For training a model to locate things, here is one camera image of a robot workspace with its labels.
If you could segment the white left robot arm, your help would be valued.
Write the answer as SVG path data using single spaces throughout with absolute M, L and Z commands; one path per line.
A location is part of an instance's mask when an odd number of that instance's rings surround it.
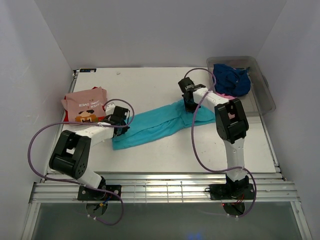
M 49 160 L 52 170 L 65 174 L 86 187 L 101 189 L 105 185 L 102 176 L 89 169 L 88 161 L 91 147 L 114 137 L 125 134 L 129 127 L 130 110 L 115 106 L 107 106 L 107 115 L 97 125 L 85 129 L 64 130 L 55 145 Z

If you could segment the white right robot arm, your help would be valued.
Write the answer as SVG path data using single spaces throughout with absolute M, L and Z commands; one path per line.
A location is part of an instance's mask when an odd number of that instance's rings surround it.
M 189 77 L 178 82 L 184 106 L 187 112 L 193 113 L 191 122 L 191 143 L 196 152 L 194 127 L 200 107 L 205 107 L 215 115 L 215 126 L 218 136 L 223 140 L 226 152 L 227 169 L 211 170 L 211 173 L 225 173 L 226 183 L 210 187 L 216 199 L 241 196 L 249 188 L 248 172 L 245 170 L 244 142 L 249 130 L 249 123 L 238 98 L 228 99 L 217 95 L 203 84 L 194 84 Z

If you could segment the teal t-shirt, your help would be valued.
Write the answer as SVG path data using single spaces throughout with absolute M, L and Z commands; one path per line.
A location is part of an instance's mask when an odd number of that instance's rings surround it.
M 128 149 L 171 136 L 190 128 L 193 115 L 186 111 L 183 100 L 137 114 L 129 125 L 129 130 L 113 138 L 112 149 Z

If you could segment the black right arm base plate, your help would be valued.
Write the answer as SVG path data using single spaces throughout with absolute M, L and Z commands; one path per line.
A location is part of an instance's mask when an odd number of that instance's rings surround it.
M 211 200 L 253 200 L 255 189 L 252 184 L 242 188 L 231 188 L 227 184 L 210 184 L 204 189 Z

